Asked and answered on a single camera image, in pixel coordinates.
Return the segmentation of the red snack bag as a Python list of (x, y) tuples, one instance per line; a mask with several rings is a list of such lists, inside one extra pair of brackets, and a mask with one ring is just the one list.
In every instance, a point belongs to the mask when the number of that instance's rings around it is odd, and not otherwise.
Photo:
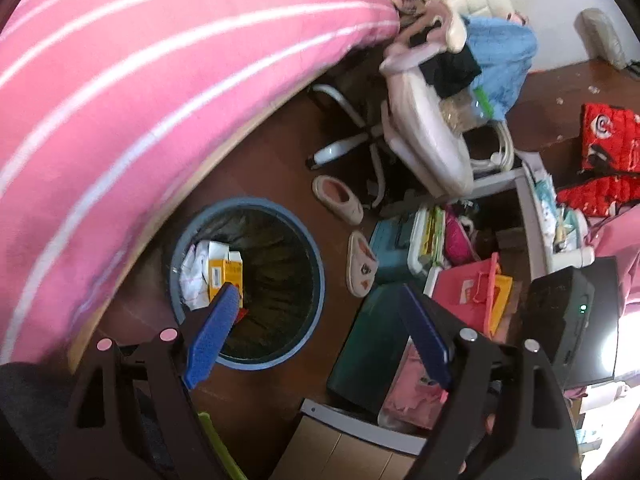
[(245, 318), (247, 316), (248, 310), (245, 308), (242, 308), (239, 310), (238, 314), (236, 315), (236, 322), (240, 322), (242, 321), (243, 318)]

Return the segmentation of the white pink-edged cloth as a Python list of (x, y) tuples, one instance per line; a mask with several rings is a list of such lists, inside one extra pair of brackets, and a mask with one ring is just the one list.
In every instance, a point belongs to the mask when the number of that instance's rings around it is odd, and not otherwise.
[(191, 310), (209, 305), (210, 259), (225, 259), (230, 252), (228, 244), (214, 240), (201, 240), (189, 247), (184, 256), (179, 273), (179, 286), (183, 303)]

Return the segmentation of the orange yellow snack box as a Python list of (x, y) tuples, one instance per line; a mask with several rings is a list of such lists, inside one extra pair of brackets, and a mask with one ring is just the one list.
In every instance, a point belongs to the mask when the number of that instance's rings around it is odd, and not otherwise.
[(239, 252), (228, 252), (224, 258), (210, 259), (208, 262), (208, 296), (210, 300), (224, 284), (232, 284), (240, 294), (240, 308), (243, 307), (243, 260)]

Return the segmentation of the blue trash bin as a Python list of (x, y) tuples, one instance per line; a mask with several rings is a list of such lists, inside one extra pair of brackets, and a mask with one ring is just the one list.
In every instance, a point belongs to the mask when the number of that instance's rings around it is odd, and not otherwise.
[(199, 242), (227, 244), (243, 260), (246, 313), (232, 328), (218, 362), (254, 372), (295, 356), (314, 333), (326, 298), (319, 248), (303, 222), (265, 198), (235, 197), (205, 207), (173, 229), (163, 267), (179, 323), (186, 314), (180, 266)]

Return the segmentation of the pink paper bag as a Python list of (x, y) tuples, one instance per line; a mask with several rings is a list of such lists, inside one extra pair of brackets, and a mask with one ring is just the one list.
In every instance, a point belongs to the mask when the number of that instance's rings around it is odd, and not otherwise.
[(489, 259), (440, 272), (433, 299), (473, 330), (495, 337), (512, 286), (513, 278), (502, 273), (494, 252)]

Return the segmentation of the green plastic stool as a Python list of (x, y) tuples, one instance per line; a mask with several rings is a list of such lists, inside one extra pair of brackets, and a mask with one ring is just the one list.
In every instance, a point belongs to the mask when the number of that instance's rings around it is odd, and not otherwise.
[(224, 470), (229, 477), (233, 480), (247, 480), (247, 476), (238, 464), (235, 463), (235, 460), (228, 451), (228, 448), (224, 445), (224, 442), (222, 442), (219, 434), (217, 434), (209, 414), (206, 412), (199, 412), (198, 420), (200, 421), (218, 460), (220, 460), (221, 465), (224, 467)]

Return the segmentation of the pink slipper far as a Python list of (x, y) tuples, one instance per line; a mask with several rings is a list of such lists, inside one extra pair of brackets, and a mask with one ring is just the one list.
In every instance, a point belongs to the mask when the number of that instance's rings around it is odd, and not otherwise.
[(359, 226), (363, 220), (363, 206), (359, 198), (340, 179), (318, 176), (312, 182), (316, 199), (350, 226)]

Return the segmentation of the red patterned bag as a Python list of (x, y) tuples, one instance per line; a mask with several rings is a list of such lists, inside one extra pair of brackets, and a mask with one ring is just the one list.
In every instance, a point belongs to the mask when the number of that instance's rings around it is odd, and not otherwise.
[(603, 103), (582, 107), (582, 163), (577, 181), (556, 191), (560, 204), (586, 217), (608, 217), (639, 200), (639, 115)]

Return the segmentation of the white office chair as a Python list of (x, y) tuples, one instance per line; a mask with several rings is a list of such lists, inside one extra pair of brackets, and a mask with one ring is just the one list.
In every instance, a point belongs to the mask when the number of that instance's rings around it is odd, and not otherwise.
[(503, 24), (522, 22), (511, 0), (425, 3), (384, 52), (380, 72), (387, 98), (375, 126), (368, 125), (337, 88), (313, 84), (311, 92), (331, 98), (359, 131), (312, 154), (307, 167), (317, 170), (366, 144), (378, 179), (377, 200), (385, 194), (378, 142), (385, 142), (435, 198), (465, 196), (473, 191), (476, 176), (511, 170), (515, 162), (511, 133), (484, 93), (463, 89), (441, 99), (421, 70), (439, 55), (462, 52), (468, 39), (464, 20), (471, 16), (496, 18)]

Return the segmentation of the pink striped bed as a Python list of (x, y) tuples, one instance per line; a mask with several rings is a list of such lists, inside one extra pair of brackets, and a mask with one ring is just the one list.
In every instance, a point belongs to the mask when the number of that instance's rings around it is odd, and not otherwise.
[(113, 297), (155, 222), (390, 0), (20, 0), (1, 22), (1, 359)]

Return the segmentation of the blue garment on chair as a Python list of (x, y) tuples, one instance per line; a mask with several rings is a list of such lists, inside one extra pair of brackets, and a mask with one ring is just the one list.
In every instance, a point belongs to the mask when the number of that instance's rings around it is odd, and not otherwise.
[(466, 45), (480, 66), (471, 89), (482, 90), (492, 118), (505, 120), (533, 67), (538, 50), (536, 35), (527, 25), (504, 18), (467, 15), (463, 21)]

